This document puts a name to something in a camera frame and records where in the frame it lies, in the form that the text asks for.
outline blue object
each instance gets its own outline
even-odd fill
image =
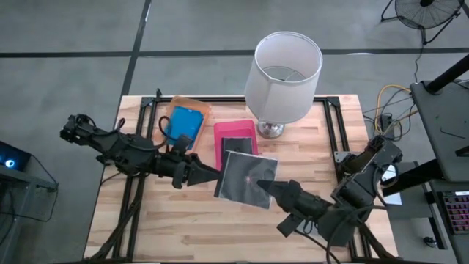
[[[199,132],[204,115],[196,110],[187,109],[182,106],[175,106],[171,114],[171,134],[170,138],[177,139],[181,135],[186,135],[192,139],[192,143],[188,149],[192,150],[193,143],[196,141],[197,133]],[[168,133],[168,126],[165,128],[165,133]],[[174,144],[175,140],[169,140],[169,144]]]
[[[5,161],[5,166],[6,166],[7,168],[13,168],[14,165],[15,165],[15,161],[14,161],[14,160]]]

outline yellow cable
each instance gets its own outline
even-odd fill
[[[394,87],[394,88],[398,88],[398,89],[403,89],[404,91],[407,91],[407,92],[410,92],[410,89],[409,88],[405,88],[403,87],[402,85],[398,85],[398,84],[389,84],[389,85],[386,85],[384,86],[383,88],[381,88],[380,90],[380,93],[378,94],[378,98],[377,98],[377,101],[376,101],[376,114],[374,115],[374,129],[378,132],[378,133],[384,133],[380,130],[380,128],[378,127],[378,116],[379,116],[379,113],[380,113],[380,102],[381,102],[381,95],[383,94],[383,92],[387,89],[387,88],[391,88],[391,87]]]

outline blue light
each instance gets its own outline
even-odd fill
[[[15,162],[14,162],[13,160],[7,160],[7,161],[5,161],[5,166],[6,166],[7,168],[11,168],[11,167],[13,167],[14,165],[15,165]]]

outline electric fan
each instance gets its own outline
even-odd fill
[[[395,1],[396,16],[384,18],[384,13]],[[381,14],[381,22],[399,19],[405,26],[420,29],[424,45],[432,42],[459,15],[464,0],[390,0]],[[431,39],[426,40],[425,29],[446,23]]]

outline keyboard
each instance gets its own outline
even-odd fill
[[[441,193],[453,235],[469,234],[469,191]]]

